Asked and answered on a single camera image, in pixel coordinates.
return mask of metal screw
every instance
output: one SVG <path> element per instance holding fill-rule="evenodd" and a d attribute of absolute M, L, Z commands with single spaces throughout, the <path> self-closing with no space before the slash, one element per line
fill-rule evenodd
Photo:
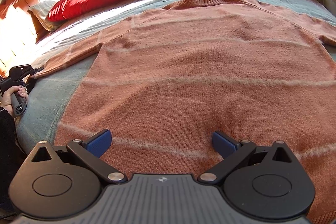
<path fill-rule="evenodd" d="M 204 181 L 214 181 L 217 179 L 217 176 L 213 173 L 203 173 L 199 178 Z"/>
<path fill-rule="evenodd" d="M 121 181 L 124 179 L 124 177 L 125 177 L 124 174 L 119 173 L 119 172 L 114 172 L 107 176 L 109 180 L 113 180 L 113 181 Z"/>

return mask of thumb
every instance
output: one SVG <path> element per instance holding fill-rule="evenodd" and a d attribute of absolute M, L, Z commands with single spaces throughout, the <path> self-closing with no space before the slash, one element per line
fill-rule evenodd
<path fill-rule="evenodd" d="M 5 94 L 11 95 L 12 93 L 19 91 L 20 88 L 21 88 L 20 85 L 12 86 L 8 90 L 6 90 L 6 92 L 4 92 L 4 95 Z"/>

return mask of black sleeve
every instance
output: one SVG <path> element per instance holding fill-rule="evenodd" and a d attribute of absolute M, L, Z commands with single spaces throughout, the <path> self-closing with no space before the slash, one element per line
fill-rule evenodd
<path fill-rule="evenodd" d="M 0 208 L 12 211 L 8 187 L 25 158 L 15 143 L 16 129 L 12 116 L 0 107 Z"/>

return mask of person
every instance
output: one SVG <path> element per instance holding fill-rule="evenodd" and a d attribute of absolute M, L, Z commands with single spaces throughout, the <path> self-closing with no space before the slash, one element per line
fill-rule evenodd
<path fill-rule="evenodd" d="M 28 99 L 27 89 L 23 86 L 11 87 L 0 99 L 0 208 L 7 212 L 13 211 L 8 197 L 9 185 L 26 158 L 16 144 L 16 129 L 11 105 L 11 94 L 14 92 Z"/>

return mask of mattress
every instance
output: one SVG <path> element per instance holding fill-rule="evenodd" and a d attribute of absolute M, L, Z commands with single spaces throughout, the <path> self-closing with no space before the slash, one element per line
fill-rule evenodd
<path fill-rule="evenodd" d="M 39 67 L 48 58 L 73 43 L 116 24 L 126 17 L 142 13 L 147 9 L 162 8 L 174 1 L 177 0 L 126 0 L 70 20 L 37 44 L 33 52 L 25 57 L 24 63 L 31 63 L 33 66 Z M 315 0 L 258 1 L 286 7 L 300 14 L 306 13 L 336 26 L 336 17 Z M 325 48 L 336 60 L 336 48 L 331 46 L 325 46 Z M 18 140 L 27 153 L 40 140 L 54 142 L 63 112 L 82 78 L 93 64 L 95 57 L 96 55 L 86 58 L 69 68 L 37 81 L 30 93 L 27 110 L 17 125 Z"/>

